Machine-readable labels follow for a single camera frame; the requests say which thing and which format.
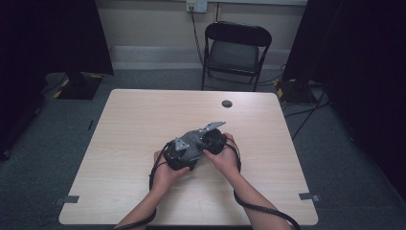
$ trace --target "chair back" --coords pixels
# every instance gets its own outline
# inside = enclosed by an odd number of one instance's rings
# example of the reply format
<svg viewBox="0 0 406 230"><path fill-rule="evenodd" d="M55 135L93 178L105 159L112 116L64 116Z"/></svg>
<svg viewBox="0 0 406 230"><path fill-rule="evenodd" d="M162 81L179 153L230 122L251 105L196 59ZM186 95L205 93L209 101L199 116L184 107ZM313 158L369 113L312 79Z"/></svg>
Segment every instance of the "chair back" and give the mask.
<svg viewBox="0 0 406 230"><path fill-rule="evenodd" d="M269 47L272 42L271 34L262 27L226 21L209 25L205 31L205 38L206 44L208 38L259 47Z"/></svg>

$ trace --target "person's right hand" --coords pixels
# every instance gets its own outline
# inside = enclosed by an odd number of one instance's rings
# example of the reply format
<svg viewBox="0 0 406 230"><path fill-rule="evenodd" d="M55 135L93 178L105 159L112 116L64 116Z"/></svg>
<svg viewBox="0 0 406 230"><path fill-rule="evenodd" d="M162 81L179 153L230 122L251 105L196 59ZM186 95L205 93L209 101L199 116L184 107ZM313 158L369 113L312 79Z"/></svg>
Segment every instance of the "person's right hand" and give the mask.
<svg viewBox="0 0 406 230"><path fill-rule="evenodd" d="M223 134L227 137L227 144L235 148L236 144L234 143L233 135L227 132ZM236 154L230 147L224 146L223 151L218 155L214 155L205 149L203 152L224 176L228 177L231 174L239 173Z"/></svg>

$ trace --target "table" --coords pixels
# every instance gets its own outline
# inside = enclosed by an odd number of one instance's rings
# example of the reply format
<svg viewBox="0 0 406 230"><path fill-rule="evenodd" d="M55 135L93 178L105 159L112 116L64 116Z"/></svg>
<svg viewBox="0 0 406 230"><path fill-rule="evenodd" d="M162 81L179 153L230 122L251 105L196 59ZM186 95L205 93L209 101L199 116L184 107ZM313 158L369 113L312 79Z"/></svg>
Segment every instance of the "table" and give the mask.
<svg viewBox="0 0 406 230"><path fill-rule="evenodd" d="M232 107L222 106L224 100ZM234 135L242 175L301 225L318 221L276 95L254 92L116 89L65 203L62 224L116 224L148 193L153 153L210 122ZM232 187L206 158L172 187L151 225L249 225Z"/></svg>

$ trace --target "forearm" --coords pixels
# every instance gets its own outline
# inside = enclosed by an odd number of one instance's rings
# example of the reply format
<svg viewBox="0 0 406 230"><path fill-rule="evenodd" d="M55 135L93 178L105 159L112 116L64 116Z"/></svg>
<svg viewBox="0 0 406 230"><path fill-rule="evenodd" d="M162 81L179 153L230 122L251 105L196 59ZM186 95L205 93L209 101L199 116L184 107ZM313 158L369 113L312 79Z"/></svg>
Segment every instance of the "forearm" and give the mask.
<svg viewBox="0 0 406 230"><path fill-rule="evenodd" d="M146 197L116 225L115 228L149 218L159 202L165 196L165 193L165 191L151 190ZM147 225L145 224L134 229L141 230L146 228Z"/></svg>
<svg viewBox="0 0 406 230"><path fill-rule="evenodd" d="M231 173L226 175L226 178L233 186L238 197L250 204L271 208L277 210L268 199L266 199L260 192L258 192L241 174ZM248 219L251 222L253 229L290 229L289 224L283 218L263 213L260 211L244 208Z"/></svg>

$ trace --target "wall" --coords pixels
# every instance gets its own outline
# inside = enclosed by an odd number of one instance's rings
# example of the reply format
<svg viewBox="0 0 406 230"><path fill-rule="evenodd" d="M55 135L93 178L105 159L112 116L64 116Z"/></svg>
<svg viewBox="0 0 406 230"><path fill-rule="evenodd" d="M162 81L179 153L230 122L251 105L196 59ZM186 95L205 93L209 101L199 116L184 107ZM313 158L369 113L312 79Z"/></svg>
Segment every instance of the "wall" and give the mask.
<svg viewBox="0 0 406 230"><path fill-rule="evenodd" d="M110 46L195 47L185 1L96 2ZM200 43L207 25L218 18L262 26L274 38L272 50L290 50L304 10L305 6L210 2L208 12L196 13L194 20Z"/></svg>

